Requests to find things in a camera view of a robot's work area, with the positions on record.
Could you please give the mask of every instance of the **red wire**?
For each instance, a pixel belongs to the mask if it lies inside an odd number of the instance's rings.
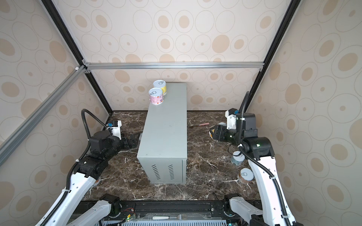
[[[129,211],[129,210],[122,210],[121,212],[125,212],[125,211],[128,211],[128,212],[130,212],[130,213],[133,213],[133,214],[135,214],[134,212],[132,212],[132,211]]]

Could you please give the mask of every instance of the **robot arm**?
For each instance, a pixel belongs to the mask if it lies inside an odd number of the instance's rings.
[[[266,137],[258,137],[255,115],[244,113],[245,95],[240,110],[230,109],[225,112],[227,124],[217,124],[210,128],[212,139],[229,142],[238,146],[240,154],[245,155],[255,175],[261,197],[262,208],[259,210],[235,194],[226,197],[225,213],[237,213],[244,221],[253,225],[301,225],[295,221],[280,187],[276,171],[274,150]]]
[[[78,163],[70,172],[70,188],[62,190],[52,207],[36,224],[37,226],[67,225],[85,193],[108,166],[108,161],[120,150],[137,146],[138,138],[133,135],[130,139],[121,137],[121,126],[121,121],[111,121],[108,123],[108,130],[96,132],[89,138],[90,154],[77,160]],[[119,197],[104,195],[91,209],[67,226],[95,225],[108,215],[116,217],[120,213],[119,210]]]
[[[275,159],[272,157],[261,157],[259,162],[272,172],[276,172]],[[243,220],[250,226],[253,225],[286,225],[283,214],[280,209],[277,191],[274,189],[274,183],[269,175],[258,167],[255,163],[248,160],[248,163],[254,173],[255,180],[258,185],[258,190],[263,206],[263,210],[255,208],[253,205],[246,202],[242,197],[232,197],[229,199],[230,210],[237,213]],[[275,179],[279,183],[278,175],[275,174]],[[300,225],[296,223],[293,214],[291,213],[285,201],[284,194],[283,201],[286,206],[287,218],[291,225]]]

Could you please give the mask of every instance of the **yellow can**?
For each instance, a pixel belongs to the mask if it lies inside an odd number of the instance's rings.
[[[163,91],[163,95],[167,94],[166,82],[163,80],[157,80],[153,82],[153,87],[160,88]]]

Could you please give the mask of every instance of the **white can lid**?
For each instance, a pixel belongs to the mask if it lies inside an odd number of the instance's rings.
[[[253,171],[248,168],[243,168],[242,170],[240,170],[240,175],[245,180],[252,180],[254,178]]]
[[[152,88],[148,91],[148,93],[151,95],[151,96],[160,96],[161,94],[163,94],[163,91],[162,89],[160,88]]]
[[[163,80],[156,80],[153,82],[153,86],[157,88],[162,88],[166,85],[166,82]]]
[[[234,151],[233,155],[238,155],[240,154],[240,151]],[[245,160],[245,156],[243,154],[239,155],[239,156],[233,156],[233,158],[238,161],[238,162],[242,162]]]

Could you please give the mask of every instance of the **gray metal box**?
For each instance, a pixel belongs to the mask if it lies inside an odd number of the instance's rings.
[[[186,183],[186,83],[166,88],[162,104],[150,103],[137,158],[151,183]]]

